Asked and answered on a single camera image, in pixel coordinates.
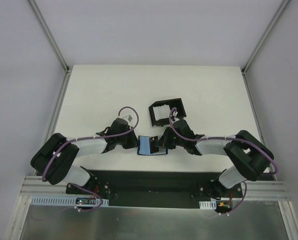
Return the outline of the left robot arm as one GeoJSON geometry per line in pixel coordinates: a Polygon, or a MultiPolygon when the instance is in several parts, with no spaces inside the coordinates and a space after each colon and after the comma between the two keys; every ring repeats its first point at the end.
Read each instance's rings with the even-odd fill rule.
{"type": "Polygon", "coordinates": [[[74,183],[85,195],[94,190],[91,174],[82,167],[73,166],[76,158],[104,154],[121,145],[132,149],[139,145],[130,126],[130,115],[117,117],[111,126],[92,137],[67,139],[60,133],[53,134],[33,156],[31,166],[42,176],[42,181],[56,185],[61,181],[74,183]]]}

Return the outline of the blue leather card holder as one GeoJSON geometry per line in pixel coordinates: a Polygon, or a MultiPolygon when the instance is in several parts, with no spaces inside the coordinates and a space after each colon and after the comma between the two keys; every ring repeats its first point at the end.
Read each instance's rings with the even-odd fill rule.
{"type": "Polygon", "coordinates": [[[137,155],[140,156],[160,156],[167,155],[168,150],[162,147],[158,147],[158,136],[139,136],[139,147],[137,155]]]}

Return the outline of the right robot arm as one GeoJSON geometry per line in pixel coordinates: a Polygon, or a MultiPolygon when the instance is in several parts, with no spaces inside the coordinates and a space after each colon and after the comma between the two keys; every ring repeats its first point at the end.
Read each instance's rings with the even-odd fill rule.
{"type": "Polygon", "coordinates": [[[203,187],[205,194],[214,199],[226,197],[236,184],[257,181],[274,160],[272,152],[246,130],[232,136],[211,137],[195,134],[183,119],[167,127],[156,146],[168,150],[180,146],[196,156],[227,156],[233,166],[203,187]]]}

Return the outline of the black card tray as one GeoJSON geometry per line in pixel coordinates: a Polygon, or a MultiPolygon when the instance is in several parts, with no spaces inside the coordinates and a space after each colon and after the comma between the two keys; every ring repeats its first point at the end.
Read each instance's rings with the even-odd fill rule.
{"type": "Polygon", "coordinates": [[[152,126],[163,127],[169,125],[169,114],[173,108],[176,108],[177,118],[187,117],[181,98],[159,100],[150,105],[148,110],[152,126]]]}

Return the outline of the black VIP credit card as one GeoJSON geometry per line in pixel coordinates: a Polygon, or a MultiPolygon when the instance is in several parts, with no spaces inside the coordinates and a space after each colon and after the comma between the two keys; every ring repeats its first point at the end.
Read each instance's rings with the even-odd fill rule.
{"type": "Polygon", "coordinates": [[[159,147],[156,145],[157,142],[158,142],[158,136],[153,136],[149,139],[149,147],[150,147],[151,154],[159,152],[159,147]]]}

